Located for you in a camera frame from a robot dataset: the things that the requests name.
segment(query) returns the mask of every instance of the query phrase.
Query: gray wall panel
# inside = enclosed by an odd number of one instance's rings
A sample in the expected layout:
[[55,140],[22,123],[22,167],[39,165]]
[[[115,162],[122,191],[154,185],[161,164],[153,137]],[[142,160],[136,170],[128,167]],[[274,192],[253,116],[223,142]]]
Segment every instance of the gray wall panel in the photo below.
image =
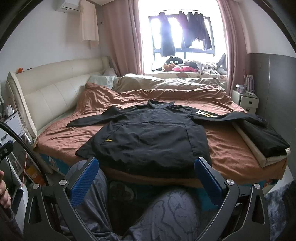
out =
[[269,88],[269,55],[249,54],[250,74],[254,75],[255,94],[260,97],[256,114],[264,117]]
[[296,127],[296,58],[270,54],[265,119],[290,143]]
[[296,58],[275,54],[248,54],[259,97],[256,112],[290,144],[290,171],[296,179]]

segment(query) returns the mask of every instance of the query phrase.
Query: hanging clothes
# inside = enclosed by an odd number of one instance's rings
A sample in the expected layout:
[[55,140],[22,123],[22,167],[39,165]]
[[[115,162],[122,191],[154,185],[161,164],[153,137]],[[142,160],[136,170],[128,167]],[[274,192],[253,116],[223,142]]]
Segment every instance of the hanging clothes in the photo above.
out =
[[192,36],[192,41],[194,41],[199,37],[199,34],[201,33],[200,26],[198,24],[197,18],[193,15],[192,12],[188,12],[187,18],[188,18],[189,29]]
[[91,48],[99,44],[98,21],[96,18],[96,7],[94,4],[86,1],[80,1],[80,25],[79,32],[81,40],[89,40]]
[[200,33],[199,33],[198,39],[203,41],[204,50],[212,49],[213,47],[212,47],[210,35],[207,31],[207,27],[205,25],[205,20],[204,20],[203,14],[202,13],[200,13],[200,14],[195,13],[194,15],[195,15],[195,17],[198,21],[198,25],[200,27]]
[[176,49],[172,37],[172,29],[164,12],[159,13],[160,20],[160,55],[161,57],[174,56]]
[[184,12],[180,11],[177,15],[177,20],[182,28],[182,49],[189,48],[192,46],[192,41],[194,41],[192,32],[189,28],[189,22]]

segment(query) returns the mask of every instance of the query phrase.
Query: plush toy with eyes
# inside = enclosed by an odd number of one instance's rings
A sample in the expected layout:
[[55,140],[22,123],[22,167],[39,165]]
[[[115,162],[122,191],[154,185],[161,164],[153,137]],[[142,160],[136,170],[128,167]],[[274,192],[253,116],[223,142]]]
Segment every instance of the plush toy with eyes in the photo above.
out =
[[178,65],[178,64],[182,64],[183,60],[181,58],[178,57],[170,57],[168,58],[168,60],[165,62],[166,64],[174,64],[174,65]]

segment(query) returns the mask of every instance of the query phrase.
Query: pink pillow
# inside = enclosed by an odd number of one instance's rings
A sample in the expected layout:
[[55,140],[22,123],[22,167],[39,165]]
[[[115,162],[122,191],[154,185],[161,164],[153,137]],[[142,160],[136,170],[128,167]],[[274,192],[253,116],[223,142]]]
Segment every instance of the pink pillow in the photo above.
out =
[[190,67],[190,66],[182,66],[182,67],[179,67],[179,66],[176,66],[173,68],[173,71],[176,71],[176,72],[197,72],[196,69]]
[[180,70],[179,70],[180,68],[181,68],[181,66],[173,67],[173,71],[179,72],[179,71],[180,71]]

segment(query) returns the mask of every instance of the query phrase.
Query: human hand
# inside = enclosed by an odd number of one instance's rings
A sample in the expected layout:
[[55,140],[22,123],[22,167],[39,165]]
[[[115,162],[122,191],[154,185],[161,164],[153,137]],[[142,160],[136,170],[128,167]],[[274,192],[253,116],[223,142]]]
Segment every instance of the human hand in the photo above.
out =
[[11,206],[11,197],[6,189],[3,177],[4,172],[0,170],[0,203],[4,208],[9,208]]

